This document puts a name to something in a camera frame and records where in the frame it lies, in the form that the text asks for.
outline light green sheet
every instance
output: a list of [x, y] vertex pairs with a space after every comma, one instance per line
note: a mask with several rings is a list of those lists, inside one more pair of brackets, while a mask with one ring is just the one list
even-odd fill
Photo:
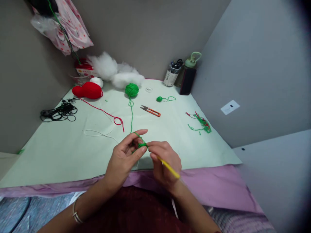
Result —
[[[24, 146], [23, 154], [0, 181], [0, 188], [77, 181], [105, 174], [112, 149], [117, 143], [105, 136], [86, 136], [84, 131], [91, 129], [102, 134], [111, 131], [109, 136], [121, 142], [131, 130], [132, 115], [129, 99], [123, 91], [117, 91], [106, 83], [103, 92], [103, 97], [98, 100], [86, 100], [122, 118], [125, 133], [122, 126], [115, 125], [102, 111], [78, 100], [74, 104], [78, 109], [76, 121], [42, 123]], [[158, 96], [174, 96], [177, 100], [159, 103], [156, 101]], [[71, 90], [64, 97], [68, 98], [73, 98]], [[179, 154], [183, 169], [242, 163], [214, 128], [210, 134], [201, 131], [201, 135], [189, 129], [188, 124], [194, 129], [202, 127], [186, 112], [196, 111], [205, 117], [191, 94], [182, 96], [175, 87], [166, 87], [158, 80], [145, 80], [133, 102], [133, 130], [148, 129], [143, 136], [146, 142], [168, 141]], [[142, 110], [141, 105], [160, 112], [161, 117]], [[98, 135], [91, 131], [86, 133]], [[152, 168], [147, 152], [133, 169]]]

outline hand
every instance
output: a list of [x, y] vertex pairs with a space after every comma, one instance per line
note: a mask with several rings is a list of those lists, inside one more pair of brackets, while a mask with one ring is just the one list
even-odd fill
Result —
[[[136, 131], [138, 135], [147, 132], [147, 129]], [[122, 187], [134, 164], [147, 151], [146, 146], [138, 148], [138, 143], [143, 143], [143, 141], [135, 133], [131, 133], [114, 147], [104, 177], [107, 189], [112, 195]]]
[[147, 143], [153, 161], [153, 174], [155, 179], [169, 192], [174, 192], [178, 179], [157, 158], [165, 160], [178, 174], [181, 171], [181, 160], [168, 142], [152, 141]]

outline bed sheet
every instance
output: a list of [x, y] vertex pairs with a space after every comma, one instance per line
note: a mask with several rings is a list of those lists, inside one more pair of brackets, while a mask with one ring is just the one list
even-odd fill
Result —
[[[158, 96], [174, 96], [176, 101], [159, 103], [156, 101]], [[73, 98], [71, 90], [64, 97], [68, 98]], [[120, 142], [131, 130], [129, 99], [124, 91], [105, 83], [100, 99], [85, 100], [120, 117], [125, 133], [122, 126], [113, 123], [113, 118], [78, 100], [74, 104], [78, 109], [76, 121], [43, 122], [24, 146], [23, 154], [0, 181], [0, 188], [86, 180], [105, 174], [112, 149], [117, 144], [115, 140]], [[183, 169], [242, 163], [213, 127], [210, 134], [202, 131], [201, 135], [189, 128], [188, 124], [194, 129], [202, 127], [186, 112], [196, 111], [206, 119], [192, 95], [179, 95], [175, 87], [166, 87], [158, 80], [145, 80], [133, 102], [133, 130], [148, 129], [143, 136], [146, 142], [168, 141], [179, 154]], [[160, 112], [161, 117], [142, 110], [141, 105]], [[86, 136], [86, 130], [109, 133], [108, 136], [115, 140]], [[99, 135], [93, 131], [86, 133]], [[147, 152], [133, 170], [152, 168]]]
[[[2, 188], [0, 189], [0, 196], [55, 197], [70, 192], [86, 191], [102, 177], [56, 184]], [[241, 178], [239, 171], [233, 165], [183, 170], [181, 178], [203, 205], [259, 214], [263, 213], [261, 207]], [[154, 180], [152, 171], [130, 173], [123, 186], [127, 187], [131, 185], [160, 194], [167, 194]]]

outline white yarn strand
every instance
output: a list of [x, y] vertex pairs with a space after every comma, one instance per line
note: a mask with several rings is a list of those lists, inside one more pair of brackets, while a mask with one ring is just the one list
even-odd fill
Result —
[[[111, 123], [112, 123], [112, 120], [106, 115], [106, 113], [104, 113], [104, 114], [105, 114], [105, 116], [106, 116], [106, 117], [111, 121]], [[86, 131], [96, 132], [96, 133], [99, 133], [100, 135], [89, 135], [89, 134], [86, 134], [86, 133], [85, 133]], [[107, 138], [112, 138], [113, 140], [115, 140], [115, 142], [116, 142], [117, 144], [119, 144], [115, 138], [108, 136], [108, 134], [110, 134], [111, 132], [112, 132], [112, 130], [111, 130], [109, 133], [107, 133], [107, 134], [102, 134], [101, 132], [98, 132], [98, 131], [96, 131], [96, 130], [87, 129], [87, 130], [84, 131], [84, 134], [85, 134], [86, 136], [90, 136], [90, 137], [105, 136], [105, 137], [107, 137]]]

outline bottle handle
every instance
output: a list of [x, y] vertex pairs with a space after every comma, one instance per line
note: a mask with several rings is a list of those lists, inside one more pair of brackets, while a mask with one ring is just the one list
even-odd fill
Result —
[[191, 54], [191, 56], [190, 56], [190, 60], [192, 59], [192, 56], [193, 56], [194, 54], [199, 55], [199, 57], [195, 60], [195, 62], [197, 62], [197, 61], [202, 57], [202, 54], [201, 54], [200, 52], [193, 52], [193, 53]]

